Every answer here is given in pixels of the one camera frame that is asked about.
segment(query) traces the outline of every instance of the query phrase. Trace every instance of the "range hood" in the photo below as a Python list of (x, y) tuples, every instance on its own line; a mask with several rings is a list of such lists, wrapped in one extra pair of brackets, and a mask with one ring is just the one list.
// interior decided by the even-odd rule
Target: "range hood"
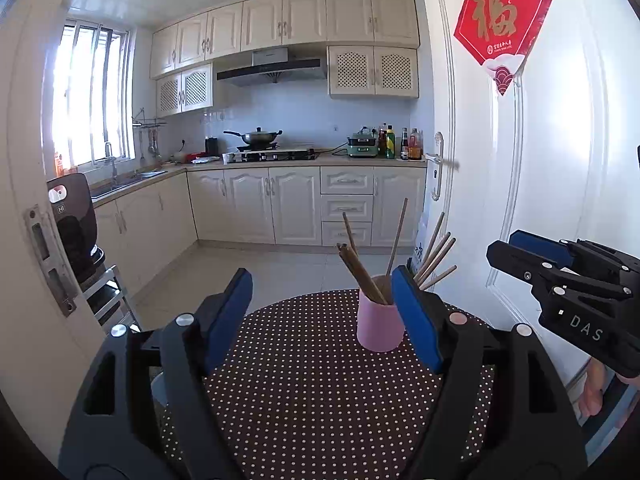
[(249, 86), (285, 81), (326, 79), (326, 58), (289, 59), (286, 47), (254, 52), (253, 64), (218, 72), (218, 81), (236, 86)]

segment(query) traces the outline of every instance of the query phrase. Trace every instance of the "drawer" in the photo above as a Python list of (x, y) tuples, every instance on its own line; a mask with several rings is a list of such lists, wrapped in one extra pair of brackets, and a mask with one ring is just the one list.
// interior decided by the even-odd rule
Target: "drawer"
[(336, 195), (373, 195), (373, 167), (320, 168), (320, 193)]
[(347, 213), (350, 222), (373, 220), (373, 197), (371, 195), (321, 195), (322, 220), (342, 222), (342, 213)]
[[(349, 222), (353, 241), (358, 247), (371, 245), (370, 222)], [(343, 222), (322, 222), (322, 245), (334, 246), (335, 244), (348, 244), (349, 236)]]

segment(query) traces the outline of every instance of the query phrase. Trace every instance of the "blue gripper pad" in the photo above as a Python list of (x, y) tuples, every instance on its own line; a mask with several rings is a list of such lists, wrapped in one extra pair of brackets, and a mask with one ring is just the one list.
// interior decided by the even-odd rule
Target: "blue gripper pad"
[(207, 351), (204, 359), (207, 374), (224, 363), (253, 294), (254, 280), (251, 274), (245, 269), (238, 269), (226, 286), (218, 316), (207, 332)]
[[(394, 270), (391, 291), (418, 359), (432, 373), (442, 373), (444, 360), (438, 348), (438, 330), (446, 314), (444, 304), (436, 294), (421, 291), (405, 266)], [(430, 304), (432, 296), (437, 301)]]
[(571, 266), (574, 259), (569, 249), (561, 243), (525, 231), (516, 231), (509, 237), (509, 245), (534, 253), (550, 262), (558, 264), (558, 269)]

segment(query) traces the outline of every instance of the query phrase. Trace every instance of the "human hand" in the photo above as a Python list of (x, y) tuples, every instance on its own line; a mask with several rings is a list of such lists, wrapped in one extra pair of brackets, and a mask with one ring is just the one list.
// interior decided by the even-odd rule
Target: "human hand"
[[(625, 384), (632, 384), (636, 388), (640, 388), (640, 377), (635, 379), (627, 379), (626, 377), (616, 374), (620, 381)], [(597, 359), (591, 358), (587, 365), (587, 380), (584, 383), (584, 390), (578, 399), (578, 407), (580, 412), (584, 416), (597, 415), (602, 409), (602, 389), (604, 388), (604, 381), (606, 377), (606, 368)], [(621, 428), (628, 419), (628, 416), (634, 410), (640, 395), (636, 393), (628, 411), (620, 420), (616, 423), (618, 428)]]

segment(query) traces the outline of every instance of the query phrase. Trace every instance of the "gold chinese character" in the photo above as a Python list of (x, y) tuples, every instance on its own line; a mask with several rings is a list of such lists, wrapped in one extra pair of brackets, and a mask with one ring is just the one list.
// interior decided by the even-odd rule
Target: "gold chinese character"
[[(489, 33), (486, 24), (486, 13), (484, 7), (485, 0), (474, 0), (476, 9), (472, 15), (472, 19), (478, 22), (478, 38), (484, 38), (489, 41)], [(515, 5), (503, 4), (501, 0), (489, 0), (489, 27), (496, 36), (510, 36), (516, 32), (515, 20), (518, 15), (518, 9)]]

